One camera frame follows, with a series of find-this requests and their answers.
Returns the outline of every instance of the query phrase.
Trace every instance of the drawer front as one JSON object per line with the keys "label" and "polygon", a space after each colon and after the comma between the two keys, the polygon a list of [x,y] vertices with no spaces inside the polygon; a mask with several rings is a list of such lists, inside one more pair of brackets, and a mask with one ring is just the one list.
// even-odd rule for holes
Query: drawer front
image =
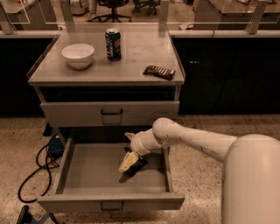
{"label": "drawer front", "polygon": [[132,178],[118,171],[127,143],[67,140],[53,195],[38,203],[48,213],[179,210],[184,195],[172,188],[168,149],[147,155],[148,164]]}
{"label": "drawer front", "polygon": [[179,101],[42,102],[41,108],[52,127],[152,125],[175,118]]}

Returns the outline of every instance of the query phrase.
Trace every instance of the shoe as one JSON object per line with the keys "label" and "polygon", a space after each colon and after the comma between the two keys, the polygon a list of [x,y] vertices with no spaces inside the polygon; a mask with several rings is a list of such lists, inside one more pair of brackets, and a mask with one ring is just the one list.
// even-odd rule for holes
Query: shoe
{"label": "shoe", "polygon": [[95,13],[89,13],[88,16],[87,16],[87,21],[90,22],[94,18],[96,18],[96,14]]}

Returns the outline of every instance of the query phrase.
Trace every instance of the power cord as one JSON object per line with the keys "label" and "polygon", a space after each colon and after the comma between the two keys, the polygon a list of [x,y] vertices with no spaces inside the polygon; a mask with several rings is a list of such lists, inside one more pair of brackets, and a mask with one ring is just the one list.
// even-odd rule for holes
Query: power cord
{"label": "power cord", "polygon": [[[20,201],[22,201],[22,202],[24,202],[24,203],[33,203],[33,202],[37,201],[37,199],[31,199],[31,200],[23,199],[23,198],[22,198],[22,195],[21,195],[21,192],[22,192],[22,189],[23,189],[24,185],[28,182],[28,180],[29,180],[30,178],[32,178],[32,177],[33,177],[37,172],[39,172],[40,170],[46,170],[46,171],[48,172],[48,176],[49,176],[48,186],[47,186],[47,188],[45,189],[45,191],[41,194],[41,196],[44,196],[44,195],[48,192],[48,190],[50,189],[51,184],[52,184],[51,169],[54,169],[54,168],[59,167],[59,165],[55,162],[59,157],[49,157],[49,155],[48,155],[48,153],[47,153],[47,152],[48,152],[47,150],[48,150],[48,147],[49,147],[49,145],[50,145],[50,142],[51,142],[55,137],[56,137],[56,135],[52,136],[51,139],[49,140],[49,142],[39,150],[39,152],[38,152],[38,154],[37,154],[37,156],[36,156],[36,164],[37,164],[37,166],[38,166],[38,169],[37,169],[36,171],[34,171],[32,174],[30,174],[30,175],[25,179],[25,181],[21,184],[21,186],[20,186],[19,189],[18,189],[17,196],[18,196],[18,198],[19,198]],[[41,165],[41,164],[39,163],[39,156],[40,156],[41,152],[42,152],[44,149],[46,149],[45,164],[44,164],[44,165]]]}

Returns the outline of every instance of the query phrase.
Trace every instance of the office chair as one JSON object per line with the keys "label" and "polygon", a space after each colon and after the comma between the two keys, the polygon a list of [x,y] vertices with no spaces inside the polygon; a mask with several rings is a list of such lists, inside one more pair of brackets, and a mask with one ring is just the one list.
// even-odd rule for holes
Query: office chair
{"label": "office chair", "polygon": [[119,18],[128,18],[129,21],[132,22],[131,17],[119,15],[116,12],[116,8],[126,5],[128,2],[129,2],[129,0],[98,0],[98,4],[100,6],[106,6],[110,9],[112,9],[112,13],[106,14],[106,15],[101,15],[96,18],[98,19],[99,22],[103,22],[103,23],[107,22],[110,19],[112,19],[113,22],[115,22],[115,20],[116,20],[117,22],[121,23],[121,20]]}
{"label": "office chair", "polygon": [[152,12],[154,15],[157,15],[156,6],[160,5],[160,0],[134,0],[133,3],[135,7],[131,12],[132,14],[139,13],[141,8],[149,6],[147,16],[150,16]]}

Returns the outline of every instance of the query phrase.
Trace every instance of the can lid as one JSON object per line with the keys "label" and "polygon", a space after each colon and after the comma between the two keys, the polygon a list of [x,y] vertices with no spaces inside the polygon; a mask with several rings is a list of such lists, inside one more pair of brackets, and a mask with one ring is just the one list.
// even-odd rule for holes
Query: can lid
{"label": "can lid", "polygon": [[118,30],[116,28],[110,28],[106,30],[106,33],[115,34],[118,33]]}

